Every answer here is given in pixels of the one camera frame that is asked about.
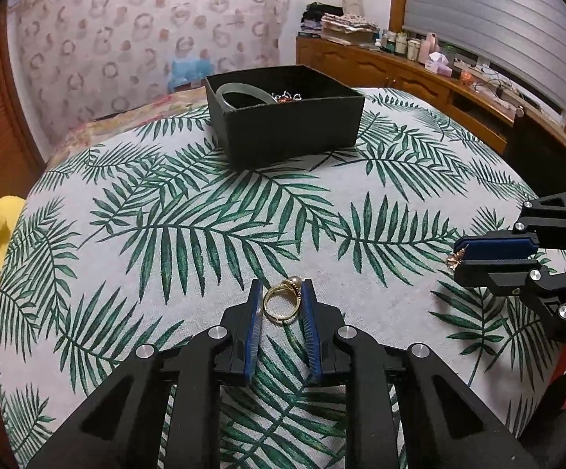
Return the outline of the green jade bangle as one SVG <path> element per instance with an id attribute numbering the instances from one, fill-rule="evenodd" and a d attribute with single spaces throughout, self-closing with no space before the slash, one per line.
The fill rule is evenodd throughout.
<path id="1" fill-rule="evenodd" d="M 239 109 L 239 106 L 232 105 L 228 101 L 228 97 L 250 97 L 256 100 L 258 105 L 273 105 L 277 101 L 274 97 L 256 86 L 245 84 L 244 82 L 227 82 L 221 85 L 215 92 L 216 100 L 219 105 L 229 111 Z"/>

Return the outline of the pink tissue box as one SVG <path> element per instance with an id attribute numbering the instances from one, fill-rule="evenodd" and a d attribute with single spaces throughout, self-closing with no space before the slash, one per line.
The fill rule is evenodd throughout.
<path id="1" fill-rule="evenodd" d="M 450 77 L 453 69 L 450 67 L 448 58 L 441 52 L 432 52 L 428 55 L 425 69 L 433 74 Z"/>

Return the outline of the pink circle pattern curtain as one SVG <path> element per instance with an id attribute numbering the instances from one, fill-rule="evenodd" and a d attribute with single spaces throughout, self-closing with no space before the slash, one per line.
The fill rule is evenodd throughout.
<path id="1" fill-rule="evenodd" d="M 44 147 L 166 95 L 173 61 L 274 66 L 290 0 L 14 0 L 12 54 Z"/>

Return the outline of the floral bed blanket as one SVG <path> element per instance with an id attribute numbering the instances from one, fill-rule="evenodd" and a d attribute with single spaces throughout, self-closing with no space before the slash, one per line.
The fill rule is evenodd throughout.
<path id="1" fill-rule="evenodd" d="M 207 104 L 205 88 L 187 89 L 165 95 L 155 102 L 118 115 L 87 122 L 70 130 L 47 161 L 46 168 L 56 167 L 80 151 L 144 124 L 171 116 L 183 115 Z"/>

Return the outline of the wooden sideboard cabinet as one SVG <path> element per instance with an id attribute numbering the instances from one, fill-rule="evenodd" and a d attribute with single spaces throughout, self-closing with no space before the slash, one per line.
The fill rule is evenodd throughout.
<path id="1" fill-rule="evenodd" d="M 488 97 L 455 79 L 383 52 L 320 38 L 296 39 L 296 62 L 354 88 L 394 88 L 439 109 L 502 154 L 514 137 L 514 119 Z"/>

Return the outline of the stack of folded fabrics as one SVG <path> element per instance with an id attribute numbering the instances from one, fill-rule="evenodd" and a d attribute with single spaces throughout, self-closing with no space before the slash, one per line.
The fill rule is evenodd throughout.
<path id="1" fill-rule="evenodd" d="M 362 16 L 324 14 L 321 18 L 321 36 L 338 43 L 373 45 L 378 34 L 378 25 Z"/>

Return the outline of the black open jewelry box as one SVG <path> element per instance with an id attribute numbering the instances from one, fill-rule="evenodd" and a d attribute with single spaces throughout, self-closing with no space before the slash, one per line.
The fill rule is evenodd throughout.
<path id="1" fill-rule="evenodd" d="M 258 105 L 250 97 L 228 97 L 239 109 L 225 110 L 215 92 L 227 82 L 261 88 L 277 102 Z M 351 147 L 365 106 L 361 93 L 301 64 L 211 75 L 205 91 L 211 126 L 233 170 Z"/>

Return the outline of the dark folded clothes pile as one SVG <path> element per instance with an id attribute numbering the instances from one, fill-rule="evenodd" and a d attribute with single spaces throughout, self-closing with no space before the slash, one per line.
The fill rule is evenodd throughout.
<path id="1" fill-rule="evenodd" d="M 343 8 L 322 2 L 307 4 L 302 14 L 298 35 L 309 38 L 319 38 L 322 33 L 321 21 L 326 14 L 341 17 L 343 15 Z"/>

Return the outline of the blue plush toy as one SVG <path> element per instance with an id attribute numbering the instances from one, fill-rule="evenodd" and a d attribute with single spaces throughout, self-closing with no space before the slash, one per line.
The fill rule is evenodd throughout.
<path id="1" fill-rule="evenodd" d="M 169 71 L 167 88 L 169 92 L 199 88 L 204 79 L 214 74 L 214 67 L 208 59 L 186 59 L 173 61 Z"/>

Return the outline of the small gold earring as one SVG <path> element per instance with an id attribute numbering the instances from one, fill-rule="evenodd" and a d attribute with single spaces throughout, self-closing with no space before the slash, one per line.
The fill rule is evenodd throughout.
<path id="1" fill-rule="evenodd" d="M 445 264 L 450 271 L 455 271 L 457 267 L 461 264 L 463 257 L 465 255 L 465 248 L 455 251 L 446 257 Z"/>

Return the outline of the pink bottle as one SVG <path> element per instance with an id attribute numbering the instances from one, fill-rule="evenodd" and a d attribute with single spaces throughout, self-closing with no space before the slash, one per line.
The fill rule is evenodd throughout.
<path id="1" fill-rule="evenodd" d="M 438 37 L 435 33 L 429 32 L 425 39 L 421 42 L 419 55 L 417 55 L 417 62 L 419 64 L 426 64 L 429 55 L 436 52 L 438 47 Z"/>

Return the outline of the grey window blind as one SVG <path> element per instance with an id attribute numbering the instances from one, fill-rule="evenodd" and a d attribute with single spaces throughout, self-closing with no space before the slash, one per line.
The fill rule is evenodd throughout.
<path id="1" fill-rule="evenodd" d="M 404 28 L 483 56 L 566 110 L 563 0 L 406 0 Z"/>

